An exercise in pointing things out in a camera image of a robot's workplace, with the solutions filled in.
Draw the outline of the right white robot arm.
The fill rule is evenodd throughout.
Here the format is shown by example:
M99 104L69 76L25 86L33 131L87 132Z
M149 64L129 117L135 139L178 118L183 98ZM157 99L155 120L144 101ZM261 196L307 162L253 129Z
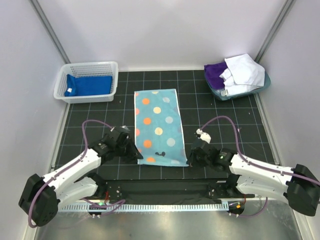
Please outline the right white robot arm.
M284 202L305 216L317 212L319 181L304 165L291 168L261 162L228 148L217 149L202 139L191 145L188 163L227 173L227 197L262 196Z

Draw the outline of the blue microfiber towel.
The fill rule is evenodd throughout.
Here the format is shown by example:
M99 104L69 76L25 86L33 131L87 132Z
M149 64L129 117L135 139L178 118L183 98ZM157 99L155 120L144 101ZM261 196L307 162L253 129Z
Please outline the blue microfiber towel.
M107 95L111 93L111 76L74 77L67 75L65 97Z

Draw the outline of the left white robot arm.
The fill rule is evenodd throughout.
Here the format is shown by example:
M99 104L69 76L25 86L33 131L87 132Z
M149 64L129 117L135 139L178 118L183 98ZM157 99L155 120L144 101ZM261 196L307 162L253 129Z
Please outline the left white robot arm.
M143 159L126 126L113 127L103 138L87 143L79 156L57 170L44 176L30 176L18 202L28 215L29 226L36 228L48 224L60 209L77 200L103 199L108 184L92 171L115 157Z

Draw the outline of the light blue cartoon towel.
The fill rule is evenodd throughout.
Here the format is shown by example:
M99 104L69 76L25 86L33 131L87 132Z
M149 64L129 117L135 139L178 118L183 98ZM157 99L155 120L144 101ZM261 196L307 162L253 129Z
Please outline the light blue cartoon towel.
M139 165L187 167L187 156L177 90L134 92L135 145Z

